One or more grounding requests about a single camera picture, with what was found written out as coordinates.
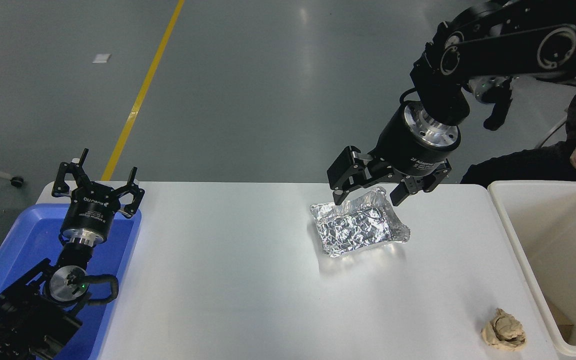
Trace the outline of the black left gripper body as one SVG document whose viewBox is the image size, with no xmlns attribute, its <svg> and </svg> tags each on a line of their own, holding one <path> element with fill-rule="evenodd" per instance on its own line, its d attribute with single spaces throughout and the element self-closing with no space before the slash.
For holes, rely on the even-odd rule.
<svg viewBox="0 0 576 360">
<path fill-rule="evenodd" d="M 78 230 L 107 237 L 120 206 L 119 198 L 112 196 L 113 191 L 112 187 L 97 182 L 76 187 L 61 226 L 62 237 L 71 237 Z"/>
</svg>

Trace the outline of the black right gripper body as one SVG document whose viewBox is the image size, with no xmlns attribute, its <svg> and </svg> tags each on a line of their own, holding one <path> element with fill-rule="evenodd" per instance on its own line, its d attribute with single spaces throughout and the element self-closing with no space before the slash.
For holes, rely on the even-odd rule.
<svg viewBox="0 0 576 360">
<path fill-rule="evenodd" d="M 460 144 L 456 125 L 435 120 L 423 105 L 400 105 L 378 137 L 375 157 L 408 176 L 427 176 Z"/>
</svg>

